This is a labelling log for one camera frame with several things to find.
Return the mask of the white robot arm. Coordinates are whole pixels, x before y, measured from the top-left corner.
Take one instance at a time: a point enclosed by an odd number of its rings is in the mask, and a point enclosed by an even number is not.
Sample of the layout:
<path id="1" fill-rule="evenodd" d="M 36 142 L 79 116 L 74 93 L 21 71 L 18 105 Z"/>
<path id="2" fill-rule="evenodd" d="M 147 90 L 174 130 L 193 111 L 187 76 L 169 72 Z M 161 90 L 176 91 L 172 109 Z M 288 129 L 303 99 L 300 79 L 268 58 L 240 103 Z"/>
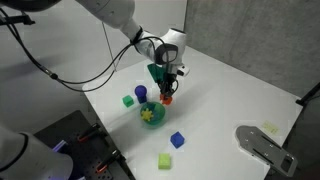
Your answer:
<path id="1" fill-rule="evenodd" d="M 60 1 L 61 0 L 0 0 L 0 3 L 9 8 L 23 12 L 39 12 L 51 8 Z M 130 44 L 121 50 L 112 62 L 116 59 L 120 60 L 124 52 L 131 46 L 134 46 L 139 54 L 145 56 L 156 65 L 162 65 L 162 68 L 164 68 L 162 79 L 156 79 L 155 82 L 160 88 L 162 100 L 167 100 L 169 97 L 172 97 L 178 88 L 177 75 L 186 76 L 189 73 L 189 70 L 187 70 L 182 63 L 182 56 L 186 47 L 186 34 L 183 31 L 171 28 L 162 37 L 153 36 L 145 31 L 133 19 L 135 0 L 75 1 L 97 19 L 101 20 L 102 23 L 120 30 L 130 40 Z M 111 67 L 111 65 L 109 65 L 102 73 L 87 81 L 69 82 L 62 80 L 57 74 L 51 72 L 34 59 L 22 43 L 21 38 L 16 31 L 16 27 L 11 21 L 8 20 L 6 25 L 20 43 L 26 55 L 41 71 L 47 74 L 51 79 L 58 81 L 73 91 L 78 91 L 78 89 L 71 88 L 67 84 L 84 84 L 91 82 L 102 76 Z M 172 88 L 174 82 L 177 82 L 176 89 Z"/>

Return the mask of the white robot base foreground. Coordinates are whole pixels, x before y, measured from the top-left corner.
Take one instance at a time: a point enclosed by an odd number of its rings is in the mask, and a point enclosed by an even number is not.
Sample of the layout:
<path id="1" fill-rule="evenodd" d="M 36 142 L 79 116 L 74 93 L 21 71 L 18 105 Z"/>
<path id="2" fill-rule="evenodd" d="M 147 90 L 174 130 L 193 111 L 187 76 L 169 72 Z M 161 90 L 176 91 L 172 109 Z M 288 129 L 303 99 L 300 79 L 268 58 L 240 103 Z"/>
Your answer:
<path id="1" fill-rule="evenodd" d="M 34 135 L 0 127 L 1 180 L 68 180 L 73 160 Z"/>

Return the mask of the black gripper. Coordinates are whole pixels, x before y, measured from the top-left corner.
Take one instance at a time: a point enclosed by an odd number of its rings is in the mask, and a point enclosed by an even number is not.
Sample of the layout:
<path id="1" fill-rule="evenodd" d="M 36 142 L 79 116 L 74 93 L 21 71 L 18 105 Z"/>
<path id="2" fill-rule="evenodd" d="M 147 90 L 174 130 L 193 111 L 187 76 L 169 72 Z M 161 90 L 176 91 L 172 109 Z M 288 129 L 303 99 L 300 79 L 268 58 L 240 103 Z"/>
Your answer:
<path id="1" fill-rule="evenodd" d="M 172 97 L 176 89 L 173 88 L 173 83 L 177 81 L 177 76 L 175 74 L 164 74 L 164 82 L 160 84 L 160 99 L 165 99 L 165 94 L 167 97 Z"/>

